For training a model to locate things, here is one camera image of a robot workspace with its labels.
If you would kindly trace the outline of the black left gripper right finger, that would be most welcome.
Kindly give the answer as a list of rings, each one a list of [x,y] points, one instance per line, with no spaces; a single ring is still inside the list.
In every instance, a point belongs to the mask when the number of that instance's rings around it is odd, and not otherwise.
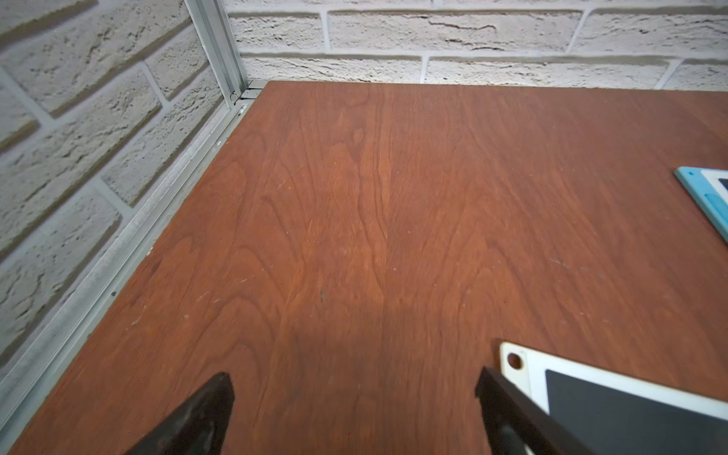
[[[592,452],[495,369],[481,370],[475,396],[494,454]]]

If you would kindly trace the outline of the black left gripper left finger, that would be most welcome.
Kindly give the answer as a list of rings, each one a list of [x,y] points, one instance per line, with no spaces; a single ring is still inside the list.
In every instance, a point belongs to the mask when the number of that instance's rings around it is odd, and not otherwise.
[[[126,454],[220,454],[234,400],[231,376],[217,373]]]

